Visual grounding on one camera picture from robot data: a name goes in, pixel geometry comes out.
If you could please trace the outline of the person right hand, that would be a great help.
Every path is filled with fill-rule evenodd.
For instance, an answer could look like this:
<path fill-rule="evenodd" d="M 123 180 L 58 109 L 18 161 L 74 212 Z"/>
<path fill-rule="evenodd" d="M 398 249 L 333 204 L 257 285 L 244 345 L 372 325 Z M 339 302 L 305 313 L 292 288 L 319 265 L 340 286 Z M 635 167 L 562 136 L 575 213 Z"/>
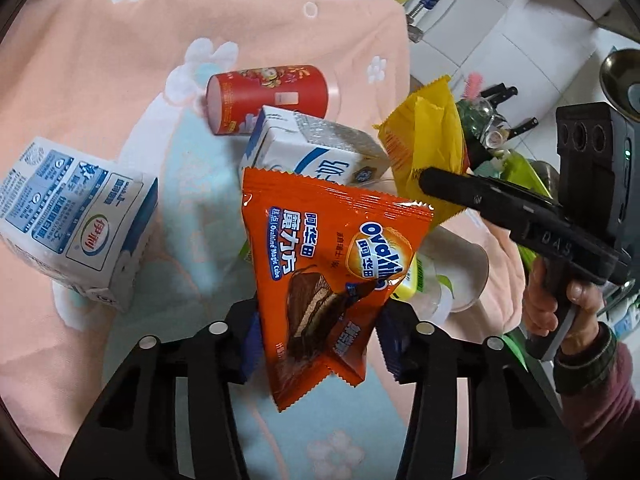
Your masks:
<path fill-rule="evenodd" d="M 523 296 L 524 324 L 529 333 L 541 337 L 548 336 L 559 325 L 555 315 L 558 303 L 544 287 L 546 274 L 544 259 L 537 257 Z M 603 297 L 595 284 L 578 281 L 568 284 L 566 296 L 577 307 L 577 314 L 561 349 L 564 356 L 577 356 L 586 351 L 600 333 L 597 313 L 603 307 Z"/>

